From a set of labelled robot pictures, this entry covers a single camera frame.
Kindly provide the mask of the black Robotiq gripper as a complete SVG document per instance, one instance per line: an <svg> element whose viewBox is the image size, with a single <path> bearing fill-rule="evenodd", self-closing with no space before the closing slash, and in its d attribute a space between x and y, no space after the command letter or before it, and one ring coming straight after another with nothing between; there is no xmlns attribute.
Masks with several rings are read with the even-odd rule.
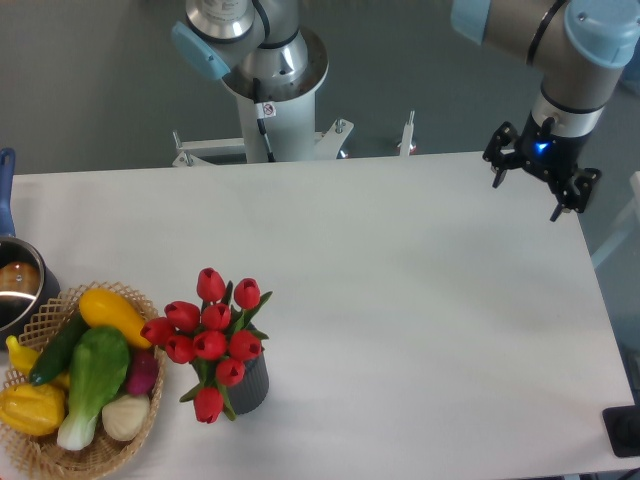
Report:
<svg viewBox="0 0 640 480"><path fill-rule="evenodd" d="M510 122L502 123L494 131L482 159L491 165L493 188L501 185L508 171L520 167L521 159L522 168L545 182L555 196L557 205L550 216L550 221L555 222L562 213L583 213L602 177L599 169L578 166L579 155L589 137L590 134L580 137L554 135L529 115L520 137ZM507 147L514 145L515 151L505 152Z"/></svg>

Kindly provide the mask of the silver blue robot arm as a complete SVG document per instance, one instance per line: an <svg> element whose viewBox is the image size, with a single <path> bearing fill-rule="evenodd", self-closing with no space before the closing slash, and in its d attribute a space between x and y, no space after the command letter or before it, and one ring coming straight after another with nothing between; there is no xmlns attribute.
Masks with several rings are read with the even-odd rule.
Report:
<svg viewBox="0 0 640 480"><path fill-rule="evenodd" d="M295 1L190 1L171 39L201 76L235 96L251 163L335 157L346 129L315 131L315 93L328 71L324 44ZM456 1L451 23L478 44L543 74L525 127L502 124L483 154L495 182L521 169L546 183L556 212L583 212L600 179L578 164L639 40L635 1Z"/></svg>

